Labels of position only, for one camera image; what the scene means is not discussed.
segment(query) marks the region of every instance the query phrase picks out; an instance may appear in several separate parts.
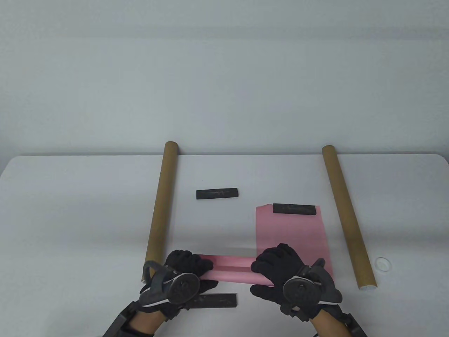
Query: black strap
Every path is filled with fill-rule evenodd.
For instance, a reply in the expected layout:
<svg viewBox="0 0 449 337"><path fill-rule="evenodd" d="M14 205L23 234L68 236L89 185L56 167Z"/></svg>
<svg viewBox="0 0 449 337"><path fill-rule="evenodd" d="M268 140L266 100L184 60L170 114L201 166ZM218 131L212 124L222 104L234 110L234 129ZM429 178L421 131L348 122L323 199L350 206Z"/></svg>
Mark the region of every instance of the black strap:
<svg viewBox="0 0 449 337"><path fill-rule="evenodd" d="M119 330L117 337L154 337L154 334L141 333L133 328L126 326Z"/></svg>

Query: folded pink paper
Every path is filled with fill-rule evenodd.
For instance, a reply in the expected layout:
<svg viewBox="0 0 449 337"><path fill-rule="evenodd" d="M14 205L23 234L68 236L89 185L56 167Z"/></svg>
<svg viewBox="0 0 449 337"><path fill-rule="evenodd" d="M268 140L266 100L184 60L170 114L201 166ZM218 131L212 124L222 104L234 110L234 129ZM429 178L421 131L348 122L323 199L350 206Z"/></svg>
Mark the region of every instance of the folded pink paper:
<svg viewBox="0 0 449 337"><path fill-rule="evenodd" d="M201 255L214 263L214 269L205 273L201 279L214 279L224 282L273 285L262 274L253 273L251 264L255 257L224 255Z"/></svg>
<svg viewBox="0 0 449 337"><path fill-rule="evenodd" d="M276 247L280 243L291 246L307 265L322 257L326 261L325 269L333 275L329 246L326 239L321 210L317 206L316 215L273 213L273 205L256 208L256 244L257 254L266 248ZM255 257L202 255L214 262L214 269L201 279L217 281L273 285L261 274L251 271Z"/></svg>

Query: gloved hand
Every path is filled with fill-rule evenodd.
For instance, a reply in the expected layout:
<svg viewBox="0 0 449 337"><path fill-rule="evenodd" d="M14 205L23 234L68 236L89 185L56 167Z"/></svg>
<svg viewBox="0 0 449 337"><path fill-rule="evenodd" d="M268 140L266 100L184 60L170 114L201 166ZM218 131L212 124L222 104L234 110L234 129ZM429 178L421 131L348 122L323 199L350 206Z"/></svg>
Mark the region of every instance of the gloved hand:
<svg viewBox="0 0 449 337"><path fill-rule="evenodd" d="M304 263L298 254L289 245L279 244L275 248L268 248L251 264L251 270L255 273L261 273L273 282L274 287L256 284L251 286L250 291L254 296L275 302L281 306L289 304L282 292L284 283L297 275L303 266ZM315 318L323 308L323 305L302 306L299 308L300 311L297 316L301 320L307 321Z"/></svg>
<svg viewBox="0 0 449 337"><path fill-rule="evenodd" d="M204 275L207 271L212 270L214 264L211 260L202 259L198 254L192 254L188 250L174 250L171 252L164 265L180 272L180 273L192 273L198 277ZM218 281L213 280L200 280L200 286L198 294L201 294L207 290L213 289L217 286ZM151 282L146 284L140 294L151 286ZM179 306L172 303L162 303L158 306L152 307L139 307L139 311L143 312L155 312L160 311L167 319L173 319L178 315L179 311L183 309L183 306Z"/></svg>

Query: human wrist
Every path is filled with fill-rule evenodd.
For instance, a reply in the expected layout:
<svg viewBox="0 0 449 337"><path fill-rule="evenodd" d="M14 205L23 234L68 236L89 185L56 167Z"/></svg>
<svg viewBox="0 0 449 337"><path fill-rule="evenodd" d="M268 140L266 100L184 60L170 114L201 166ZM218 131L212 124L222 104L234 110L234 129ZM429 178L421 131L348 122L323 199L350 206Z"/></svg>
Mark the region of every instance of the human wrist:
<svg viewBox="0 0 449 337"><path fill-rule="evenodd" d="M129 321L128 327L140 333L152 335L166 320L167 318L160 311L150 313L138 311Z"/></svg>

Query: forearm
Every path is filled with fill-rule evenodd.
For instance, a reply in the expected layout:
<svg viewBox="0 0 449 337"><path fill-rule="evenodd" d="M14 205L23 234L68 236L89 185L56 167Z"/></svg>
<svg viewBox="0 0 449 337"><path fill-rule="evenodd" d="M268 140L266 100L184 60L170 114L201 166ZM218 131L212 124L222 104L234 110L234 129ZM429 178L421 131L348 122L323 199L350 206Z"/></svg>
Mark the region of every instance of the forearm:
<svg viewBox="0 0 449 337"><path fill-rule="evenodd" d="M152 335L167 318L162 312L146 313L138 311L129 322L129 327L141 333Z"/></svg>
<svg viewBox="0 0 449 337"><path fill-rule="evenodd" d="M310 322L320 337L351 337L346 325L337 321L327 311L321 310Z"/></svg>

